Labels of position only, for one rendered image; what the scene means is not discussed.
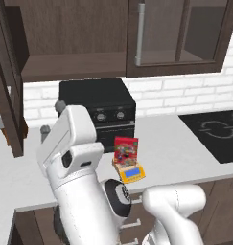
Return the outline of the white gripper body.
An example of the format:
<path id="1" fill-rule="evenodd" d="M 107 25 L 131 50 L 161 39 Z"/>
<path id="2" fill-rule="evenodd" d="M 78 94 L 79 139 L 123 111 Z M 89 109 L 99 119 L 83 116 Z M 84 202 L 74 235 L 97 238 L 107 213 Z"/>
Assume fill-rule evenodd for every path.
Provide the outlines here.
<path id="1" fill-rule="evenodd" d="M 74 160 L 71 147 L 93 144 L 96 138 L 96 129 L 87 109 L 82 105 L 67 106 L 37 150 L 36 158 L 43 175 L 48 177 L 47 169 L 56 157 L 61 158 L 59 177 L 81 169 L 82 161 L 76 162 L 73 168 L 69 169 Z M 96 169 L 98 166 L 98 161 L 85 160 L 85 162 L 87 166 L 83 168 Z"/>

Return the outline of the dark wood open cabinet door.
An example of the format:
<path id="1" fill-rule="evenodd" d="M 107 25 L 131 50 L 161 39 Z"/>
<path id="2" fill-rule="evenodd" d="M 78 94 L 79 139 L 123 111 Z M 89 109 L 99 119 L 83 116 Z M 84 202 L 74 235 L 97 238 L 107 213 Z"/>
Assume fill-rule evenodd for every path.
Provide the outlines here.
<path id="1" fill-rule="evenodd" d="M 0 0 L 0 116 L 13 157 L 21 157 L 28 126 L 23 116 L 23 80 L 12 44 L 4 0 Z"/>

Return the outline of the red cereal box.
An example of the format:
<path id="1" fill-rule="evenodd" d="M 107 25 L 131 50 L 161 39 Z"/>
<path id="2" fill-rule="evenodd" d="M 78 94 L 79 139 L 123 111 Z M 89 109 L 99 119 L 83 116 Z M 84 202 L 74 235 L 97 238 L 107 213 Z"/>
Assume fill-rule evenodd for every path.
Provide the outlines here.
<path id="1" fill-rule="evenodd" d="M 137 151 L 137 138 L 116 137 L 114 140 L 114 163 L 122 167 L 135 166 Z"/>

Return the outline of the yellow digital scale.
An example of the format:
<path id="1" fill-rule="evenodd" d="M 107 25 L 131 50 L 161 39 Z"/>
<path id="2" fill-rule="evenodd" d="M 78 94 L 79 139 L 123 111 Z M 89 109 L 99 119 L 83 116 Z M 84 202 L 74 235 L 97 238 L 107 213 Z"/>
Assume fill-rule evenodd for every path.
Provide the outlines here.
<path id="1" fill-rule="evenodd" d="M 112 162 L 112 165 L 124 184 L 134 183 L 146 177 L 145 171 L 139 163 L 129 167 L 123 167 L 121 164 L 115 162 Z"/>

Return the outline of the dark wood glass cabinet door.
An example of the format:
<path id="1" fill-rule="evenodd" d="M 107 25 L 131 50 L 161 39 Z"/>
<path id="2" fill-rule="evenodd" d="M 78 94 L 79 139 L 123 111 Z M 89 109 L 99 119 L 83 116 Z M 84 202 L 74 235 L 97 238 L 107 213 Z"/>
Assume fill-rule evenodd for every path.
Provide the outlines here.
<path id="1" fill-rule="evenodd" d="M 145 3 L 141 66 L 138 4 Z M 128 0 L 128 78 L 218 73 L 233 32 L 233 0 Z"/>

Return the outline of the dark wood base cabinet run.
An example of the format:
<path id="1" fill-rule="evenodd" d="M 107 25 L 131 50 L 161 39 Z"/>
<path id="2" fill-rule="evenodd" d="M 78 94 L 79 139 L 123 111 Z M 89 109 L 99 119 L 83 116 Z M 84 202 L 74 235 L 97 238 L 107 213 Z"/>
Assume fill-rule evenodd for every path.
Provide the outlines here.
<path id="1" fill-rule="evenodd" d="M 194 213 L 194 221 L 201 233 L 204 245 L 233 245 L 233 178 L 201 183 L 207 197 L 205 208 Z M 55 234 L 54 209 L 19 212 L 15 216 L 10 245 L 63 245 Z M 141 226 L 123 229 L 120 232 L 122 245 L 141 245 L 150 231 L 154 218 L 142 203 L 134 204 L 125 224 L 141 220 Z"/>

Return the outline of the black toaster oven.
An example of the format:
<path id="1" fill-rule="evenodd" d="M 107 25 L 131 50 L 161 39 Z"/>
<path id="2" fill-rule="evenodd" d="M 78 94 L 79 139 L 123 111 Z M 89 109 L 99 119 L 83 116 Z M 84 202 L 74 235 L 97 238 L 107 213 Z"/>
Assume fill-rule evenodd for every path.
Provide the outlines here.
<path id="1" fill-rule="evenodd" d="M 120 78 L 64 80 L 58 99 L 87 109 L 105 153 L 114 151 L 116 136 L 134 137 L 136 102 Z"/>

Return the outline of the brown wooden object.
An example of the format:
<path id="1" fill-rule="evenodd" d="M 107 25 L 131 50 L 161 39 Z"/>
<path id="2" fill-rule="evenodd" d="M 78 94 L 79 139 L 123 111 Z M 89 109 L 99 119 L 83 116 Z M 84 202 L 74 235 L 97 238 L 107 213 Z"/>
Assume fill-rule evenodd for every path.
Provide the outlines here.
<path id="1" fill-rule="evenodd" d="M 3 135 L 4 135 L 4 136 L 5 136 L 5 138 L 6 138 L 6 141 L 7 141 L 7 146 L 10 146 L 10 142 L 9 142 L 9 138 L 8 138 L 8 135 L 7 135 L 6 129 L 5 129 L 5 128 L 1 128 L 1 131 L 2 131 Z"/>

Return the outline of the black hob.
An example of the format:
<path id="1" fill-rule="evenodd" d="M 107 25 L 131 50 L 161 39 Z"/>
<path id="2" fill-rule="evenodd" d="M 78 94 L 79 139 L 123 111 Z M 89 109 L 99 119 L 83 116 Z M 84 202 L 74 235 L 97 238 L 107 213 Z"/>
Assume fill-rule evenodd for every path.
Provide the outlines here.
<path id="1" fill-rule="evenodd" d="M 179 115 L 220 164 L 233 163 L 233 110 Z"/>

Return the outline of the dark wood wall cabinet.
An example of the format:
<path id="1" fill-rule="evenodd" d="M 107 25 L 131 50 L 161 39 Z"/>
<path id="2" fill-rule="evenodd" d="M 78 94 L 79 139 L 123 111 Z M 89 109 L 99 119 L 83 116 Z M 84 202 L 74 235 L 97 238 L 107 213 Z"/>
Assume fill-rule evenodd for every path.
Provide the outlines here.
<path id="1" fill-rule="evenodd" d="M 126 72 L 128 0 L 4 0 L 26 82 Z"/>

